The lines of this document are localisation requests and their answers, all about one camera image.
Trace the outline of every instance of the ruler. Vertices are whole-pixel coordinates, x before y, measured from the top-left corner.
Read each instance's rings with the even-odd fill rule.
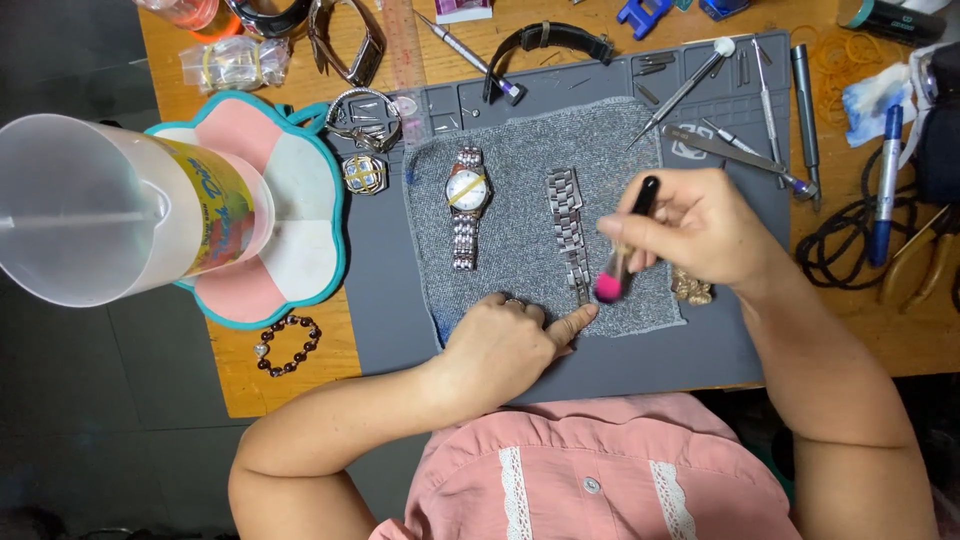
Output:
[[[383,0],[387,52],[396,85],[404,144],[419,144],[432,133],[426,99],[426,74],[412,0]]]

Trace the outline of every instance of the gray towel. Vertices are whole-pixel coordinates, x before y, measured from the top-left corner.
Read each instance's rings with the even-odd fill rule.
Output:
[[[543,307],[547,319],[577,307],[554,235],[546,175],[556,167],[576,170],[580,209],[592,277],[603,271],[609,240],[596,220],[616,209],[624,187],[644,168],[660,167],[660,138],[651,132],[624,152],[651,112],[631,97],[613,97],[494,126],[433,137],[404,156],[403,192],[420,266],[427,310],[444,344],[467,308],[501,291]],[[483,151],[492,198],[478,227],[477,268],[453,269],[453,228],[444,185],[464,145]],[[615,337],[685,324],[670,292],[670,266],[658,263],[637,274],[630,294],[602,306],[583,335]]]

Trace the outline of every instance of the shirt button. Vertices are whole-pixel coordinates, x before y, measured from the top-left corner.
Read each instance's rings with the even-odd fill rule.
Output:
[[[586,477],[584,479],[584,489],[586,489],[590,493],[596,493],[600,491],[600,482],[590,477]]]

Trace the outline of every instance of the black brush handle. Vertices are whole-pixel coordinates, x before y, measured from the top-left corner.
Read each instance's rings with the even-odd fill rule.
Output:
[[[650,209],[654,207],[657,201],[657,191],[660,190],[660,179],[656,176],[648,176],[643,179],[640,185],[640,192],[636,195],[633,213],[637,215],[649,215]]]

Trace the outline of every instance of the beaded bracelet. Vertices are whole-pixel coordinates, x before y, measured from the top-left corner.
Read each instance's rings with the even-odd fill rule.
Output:
[[[270,352],[270,345],[267,342],[274,339],[274,332],[281,331],[288,326],[300,326],[309,328],[310,341],[303,344],[303,350],[294,355],[292,362],[283,364],[283,367],[271,367],[270,360],[267,359],[267,353]],[[310,317],[298,317],[297,315],[287,315],[279,321],[273,323],[267,330],[260,334],[260,342],[253,346],[253,352],[256,353],[256,367],[270,374],[271,377],[279,377],[284,373],[297,371],[297,365],[306,360],[306,354],[317,349],[317,342],[320,341],[320,328]]]

